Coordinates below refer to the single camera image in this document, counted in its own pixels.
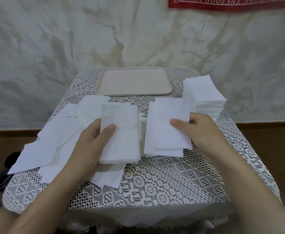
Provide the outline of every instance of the beige tray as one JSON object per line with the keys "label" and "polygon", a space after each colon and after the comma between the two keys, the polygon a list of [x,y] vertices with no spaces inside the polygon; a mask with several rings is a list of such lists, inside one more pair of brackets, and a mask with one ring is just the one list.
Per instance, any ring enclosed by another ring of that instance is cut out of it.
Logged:
{"label": "beige tray", "polygon": [[101,72],[97,95],[163,95],[172,86],[162,67],[107,68]]}

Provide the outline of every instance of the table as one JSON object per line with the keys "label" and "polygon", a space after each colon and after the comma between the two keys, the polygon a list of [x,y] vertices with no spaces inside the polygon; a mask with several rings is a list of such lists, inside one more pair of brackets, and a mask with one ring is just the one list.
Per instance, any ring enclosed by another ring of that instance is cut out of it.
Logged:
{"label": "table", "polygon": [[[102,69],[81,71],[62,98],[50,120],[67,103],[77,104],[85,95],[95,94]],[[183,80],[199,76],[193,69],[166,69],[172,85],[168,97],[182,97]],[[147,116],[154,96],[112,97],[113,102],[130,102]],[[254,152],[225,110],[216,125],[236,151],[252,166],[273,193],[280,192],[273,177]],[[37,169],[16,173],[3,195],[5,208],[21,213],[47,186],[41,184]],[[225,216],[235,212],[227,197],[218,171],[199,153],[184,150],[184,157],[142,157],[128,164],[118,189],[99,188],[86,182],[74,194],[65,215],[66,220],[90,224],[94,222],[124,226],[168,227],[190,224],[207,216]]]}

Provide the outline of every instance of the lace pattern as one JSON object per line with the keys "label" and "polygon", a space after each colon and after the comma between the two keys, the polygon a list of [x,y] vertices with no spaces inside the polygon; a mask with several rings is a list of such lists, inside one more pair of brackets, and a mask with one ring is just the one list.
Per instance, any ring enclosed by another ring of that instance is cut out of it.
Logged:
{"label": "lace pattern", "polygon": [[[67,103],[77,104],[85,95],[95,94],[101,69],[81,71],[50,117],[50,120]],[[182,97],[183,80],[199,76],[193,69],[166,69],[172,92],[167,97]],[[130,102],[138,106],[146,117],[149,102],[156,96],[112,97],[112,102]],[[280,198],[280,192],[273,177],[247,142],[225,110],[215,122],[236,151],[252,166],[266,185]],[[4,207],[21,213],[37,194],[47,185],[41,184],[38,169],[16,173],[3,195]],[[184,157],[143,157],[136,164],[126,166],[123,180],[118,189],[99,188],[86,182],[76,191],[69,205],[70,209],[130,208],[149,206],[171,206],[187,204],[211,204],[227,201],[222,178],[218,171],[199,153],[184,150]]]}

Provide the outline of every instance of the red sign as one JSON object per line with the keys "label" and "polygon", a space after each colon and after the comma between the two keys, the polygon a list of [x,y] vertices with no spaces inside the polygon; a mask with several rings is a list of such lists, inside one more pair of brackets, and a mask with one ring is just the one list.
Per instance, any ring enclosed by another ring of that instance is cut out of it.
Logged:
{"label": "red sign", "polygon": [[284,8],[285,0],[168,0],[168,7],[238,12]]}

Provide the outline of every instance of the fingernail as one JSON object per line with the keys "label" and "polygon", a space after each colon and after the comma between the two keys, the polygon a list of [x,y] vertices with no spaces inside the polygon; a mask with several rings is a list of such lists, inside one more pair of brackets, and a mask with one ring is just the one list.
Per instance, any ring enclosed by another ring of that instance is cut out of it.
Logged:
{"label": "fingernail", "polygon": [[114,130],[115,128],[116,128],[116,125],[113,123],[107,126],[108,130]]}
{"label": "fingernail", "polygon": [[177,120],[176,119],[171,119],[170,123],[171,123],[171,125],[176,125]]}

